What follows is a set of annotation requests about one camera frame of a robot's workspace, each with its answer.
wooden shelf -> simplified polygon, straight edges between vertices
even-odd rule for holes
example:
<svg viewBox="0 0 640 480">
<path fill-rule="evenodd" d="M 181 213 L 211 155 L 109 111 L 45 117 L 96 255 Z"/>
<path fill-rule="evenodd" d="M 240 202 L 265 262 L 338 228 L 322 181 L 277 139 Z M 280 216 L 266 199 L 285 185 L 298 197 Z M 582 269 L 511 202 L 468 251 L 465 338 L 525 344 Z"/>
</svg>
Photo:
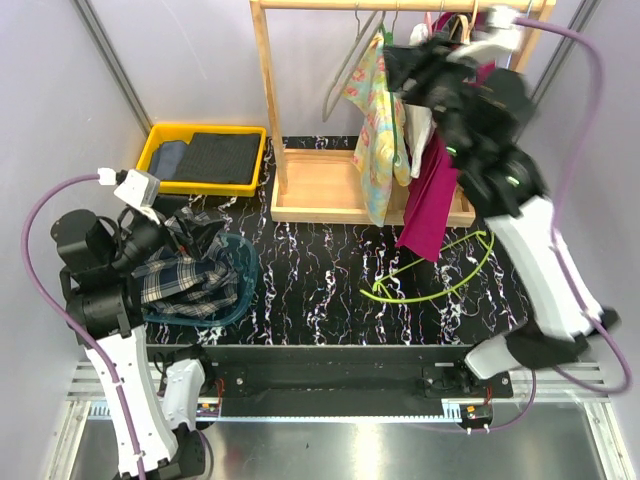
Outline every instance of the wooden shelf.
<svg viewBox="0 0 640 480">
<path fill-rule="evenodd" d="M 285 149 L 289 188 L 282 193 L 276 176 L 271 217 L 276 222 L 371 224 L 362 199 L 360 175 L 351 150 Z M 385 224 L 403 225 L 409 192 L 394 184 Z M 447 225 L 468 227 L 475 211 L 457 190 Z"/>
</svg>

yellow floral garment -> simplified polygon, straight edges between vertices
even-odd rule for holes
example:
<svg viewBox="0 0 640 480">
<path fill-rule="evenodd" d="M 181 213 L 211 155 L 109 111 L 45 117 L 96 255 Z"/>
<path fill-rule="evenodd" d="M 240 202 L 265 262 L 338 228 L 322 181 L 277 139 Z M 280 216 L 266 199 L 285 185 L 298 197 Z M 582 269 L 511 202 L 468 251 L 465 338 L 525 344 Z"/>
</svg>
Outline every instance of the yellow floral garment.
<svg viewBox="0 0 640 480">
<path fill-rule="evenodd" d="M 391 96 L 387 90 L 382 47 L 384 37 L 378 33 L 369 45 L 342 95 L 365 115 L 353 163 L 360 172 L 364 203 L 371 221 L 381 227 L 391 197 L 393 175 L 402 186 L 411 181 L 409 160 L 402 136 L 405 113 L 402 102 L 394 99 L 395 125 L 391 116 Z M 394 164 L 393 128 L 397 135 Z"/>
</svg>

wooden frame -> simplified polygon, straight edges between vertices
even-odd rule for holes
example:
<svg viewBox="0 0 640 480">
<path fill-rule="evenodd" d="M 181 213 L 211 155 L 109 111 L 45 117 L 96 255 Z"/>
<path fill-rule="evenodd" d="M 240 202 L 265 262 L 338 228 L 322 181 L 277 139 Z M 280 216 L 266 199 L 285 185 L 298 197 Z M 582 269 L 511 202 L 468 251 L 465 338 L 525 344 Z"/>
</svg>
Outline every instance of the wooden frame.
<svg viewBox="0 0 640 480">
<path fill-rule="evenodd" d="M 282 143 L 278 101 L 267 29 L 267 9 L 294 10 L 386 10 L 470 12 L 475 1 L 481 10 L 496 0 L 250 0 L 251 16 L 260 56 L 260 68 L 267 99 L 271 137 L 276 160 L 276 179 L 271 200 L 271 217 L 278 222 L 370 224 L 362 199 L 360 179 L 351 164 L 350 150 L 285 149 Z M 498 3 L 527 12 L 546 21 L 556 0 L 501 0 Z M 522 49 L 511 65 L 522 72 L 538 41 L 539 32 L 526 33 Z M 408 191 L 394 184 L 385 223 L 402 225 Z M 473 206 L 457 189 L 447 225 L 468 227 L 475 219 Z"/>
</svg>

white garment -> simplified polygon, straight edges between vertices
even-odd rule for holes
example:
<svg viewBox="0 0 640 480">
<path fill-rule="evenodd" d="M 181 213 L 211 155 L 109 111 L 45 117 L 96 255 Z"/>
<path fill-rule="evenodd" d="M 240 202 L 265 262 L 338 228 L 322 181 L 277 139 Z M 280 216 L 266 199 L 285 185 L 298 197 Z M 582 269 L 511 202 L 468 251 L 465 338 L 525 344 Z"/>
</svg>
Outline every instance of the white garment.
<svg viewBox="0 0 640 480">
<path fill-rule="evenodd" d="M 426 42 L 429 39 L 429 28 L 424 23 L 419 23 L 413 28 L 409 45 L 414 46 Z M 411 177 L 420 177 L 422 165 L 422 152 L 431 139 L 433 125 L 431 110 L 417 105 L 405 105 L 407 122 L 405 123 L 405 138 L 411 152 Z"/>
</svg>

reflective metal floor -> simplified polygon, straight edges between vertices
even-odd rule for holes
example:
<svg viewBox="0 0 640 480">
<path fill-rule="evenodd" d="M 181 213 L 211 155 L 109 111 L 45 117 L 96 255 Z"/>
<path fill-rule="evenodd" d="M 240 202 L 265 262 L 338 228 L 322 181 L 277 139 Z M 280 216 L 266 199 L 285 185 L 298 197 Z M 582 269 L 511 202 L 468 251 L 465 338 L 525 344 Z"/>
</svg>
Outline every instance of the reflective metal floor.
<svg viewBox="0 0 640 480">
<path fill-rule="evenodd" d="M 495 409 L 495 425 L 517 413 L 508 404 Z M 534 405 L 522 423 L 488 436 L 393 424 L 219 423 L 205 432 L 215 452 L 215 480 L 604 478 L 577 405 Z M 90 421 L 72 478 L 111 480 L 115 447 L 111 423 Z"/>
</svg>

